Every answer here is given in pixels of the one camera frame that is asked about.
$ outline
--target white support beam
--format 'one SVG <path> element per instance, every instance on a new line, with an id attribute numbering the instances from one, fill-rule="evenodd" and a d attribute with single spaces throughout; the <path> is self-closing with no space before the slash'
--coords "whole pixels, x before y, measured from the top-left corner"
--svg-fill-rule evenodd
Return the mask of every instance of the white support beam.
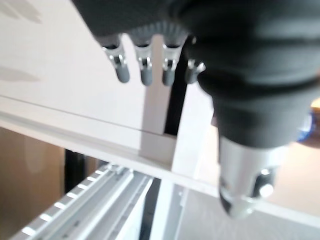
<path id="1" fill-rule="evenodd" d="M 195 178 L 200 153 L 214 113 L 211 96 L 198 83 L 189 84 L 184 98 L 171 171 Z"/>

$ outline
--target gray rubber cap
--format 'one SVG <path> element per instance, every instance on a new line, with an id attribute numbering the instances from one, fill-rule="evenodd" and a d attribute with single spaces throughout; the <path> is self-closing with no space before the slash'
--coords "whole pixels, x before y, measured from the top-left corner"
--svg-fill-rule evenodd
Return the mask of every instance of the gray rubber cap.
<path id="1" fill-rule="evenodd" d="M 193 84 L 198 80 L 198 74 L 199 72 L 197 71 L 196 68 L 190 69 L 187 68 L 185 70 L 185 82 L 187 84 Z"/>
<path id="2" fill-rule="evenodd" d="M 120 82 L 122 83 L 127 83 L 129 82 L 130 80 L 130 74 L 129 74 L 129 70 L 128 70 L 128 67 L 127 65 L 124 65 L 124 66 L 118 66 L 116 69 L 115 69 L 115 72 L 116 72 L 116 75 L 119 79 Z"/>
<path id="3" fill-rule="evenodd" d="M 163 71 L 162 82 L 164 85 L 172 86 L 172 84 L 174 84 L 174 81 L 175 81 L 175 71 L 172 71 L 172 70 Z"/>
<path id="4" fill-rule="evenodd" d="M 141 82 L 145 86 L 150 86 L 152 84 L 152 68 L 144 68 L 140 71 L 141 73 Z"/>

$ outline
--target white panel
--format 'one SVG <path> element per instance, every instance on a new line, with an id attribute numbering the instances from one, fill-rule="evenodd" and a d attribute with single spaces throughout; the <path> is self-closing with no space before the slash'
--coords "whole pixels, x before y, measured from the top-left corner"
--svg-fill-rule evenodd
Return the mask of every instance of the white panel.
<path id="1" fill-rule="evenodd" d="M 12 126 L 7 126 L 0 122 L 0 126 L 29 137 L 50 142 L 50 137 L 59 133 L 62 134 L 62 139 L 50 143 L 63 148 L 69 148 L 69 146 L 61 145 L 60 143 L 60 141 L 66 139 L 64 135 L 67 135 L 75 138 L 75 141 L 83 141 L 85 139 L 91 145 L 103 143 L 115 149 L 126 147 L 126 149 L 131 149 L 131 152 L 137 155 L 151 158 L 164 164 L 171 164 L 172 162 L 176 143 L 173 137 L 142 132 L 1 96 L 0 103 L 0 120 L 2 119 L 12 124 Z M 39 134 L 30 133 L 32 129 L 36 129 L 42 134 L 49 134 L 49 136 L 40 138 Z"/>
<path id="2" fill-rule="evenodd" d="M 212 98 L 198 83 L 189 84 L 184 98 L 182 115 L 172 163 L 172 171 L 196 177 L 200 153 L 213 116 Z"/>
<path id="3" fill-rule="evenodd" d="M 162 134 L 170 88 L 154 64 L 141 84 L 133 45 L 123 37 L 130 82 L 112 64 L 68 0 L 5 0 L 0 4 L 0 96 Z M 160 59 L 161 41 L 156 39 Z"/>

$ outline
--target blue object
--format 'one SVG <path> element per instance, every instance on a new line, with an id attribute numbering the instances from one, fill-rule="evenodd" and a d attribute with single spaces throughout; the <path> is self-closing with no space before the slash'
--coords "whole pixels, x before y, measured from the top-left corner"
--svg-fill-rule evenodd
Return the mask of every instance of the blue object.
<path id="1" fill-rule="evenodd" d="M 316 128 L 316 117 L 310 112 L 304 119 L 303 125 L 299 128 L 300 133 L 297 139 L 298 143 L 304 142 Z"/>

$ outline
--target black vertical post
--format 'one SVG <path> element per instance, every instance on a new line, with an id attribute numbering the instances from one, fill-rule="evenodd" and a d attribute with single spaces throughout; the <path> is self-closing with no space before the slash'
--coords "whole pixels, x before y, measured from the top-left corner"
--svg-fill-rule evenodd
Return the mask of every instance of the black vertical post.
<path id="1" fill-rule="evenodd" d="M 64 161 L 64 193 L 68 193 L 86 177 L 85 156 L 66 149 Z"/>

